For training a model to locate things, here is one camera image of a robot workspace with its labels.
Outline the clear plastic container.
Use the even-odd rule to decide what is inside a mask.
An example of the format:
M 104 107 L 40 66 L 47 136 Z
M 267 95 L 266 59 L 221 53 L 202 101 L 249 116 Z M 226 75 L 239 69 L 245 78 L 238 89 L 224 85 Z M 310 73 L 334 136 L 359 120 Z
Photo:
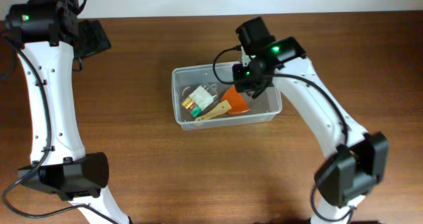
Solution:
M 233 85 L 221 83 L 233 79 L 235 64 L 197 65 L 173 71 L 174 116 L 183 130 L 266 122 L 282 111 L 281 94 L 273 86 L 253 99 L 250 93 L 237 93 Z

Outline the orange scraper wooden handle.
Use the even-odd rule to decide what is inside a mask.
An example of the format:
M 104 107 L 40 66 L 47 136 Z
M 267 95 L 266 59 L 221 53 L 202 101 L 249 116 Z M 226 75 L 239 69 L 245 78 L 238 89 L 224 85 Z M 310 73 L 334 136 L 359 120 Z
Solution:
M 221 97 L 221 102 L 213 107 L 207 114 L 197 117 L 196 121 L 211 120 L 223 114 L 242 114 L 248 112 L 250 106 L 238 93 L 235 86 L 230 87 Z

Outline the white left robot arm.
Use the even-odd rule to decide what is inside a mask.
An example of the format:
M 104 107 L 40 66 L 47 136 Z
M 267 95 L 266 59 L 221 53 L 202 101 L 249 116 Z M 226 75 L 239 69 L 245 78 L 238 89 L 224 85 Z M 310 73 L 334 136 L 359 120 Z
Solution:
M 86 153 L 73 99 L 73 62 L 110 42 L 96 20 L 79 20 L 87 0 L 28 0 L 10 7 L 2 37 L 19 58 L 32 120 L 30 164 L 17 185 L 69 202 L 90 223 L 129 223 L 109 188 L 102 152 Z

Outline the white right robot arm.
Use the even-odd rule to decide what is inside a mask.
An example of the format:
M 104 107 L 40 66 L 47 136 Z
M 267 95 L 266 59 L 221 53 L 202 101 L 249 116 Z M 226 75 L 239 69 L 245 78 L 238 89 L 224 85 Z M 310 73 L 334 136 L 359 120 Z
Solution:
M 236 29 L 243 62 L 233 66 L 237 92 L 258 98 L 274 87 L 299 112 L 325 161 L 314 175 L 308 223 L 351 223 L 358 205 L 383 180 L 389 142 L 357 123 L 325 87 L 294 37 L 277 40 L 260 17 Z

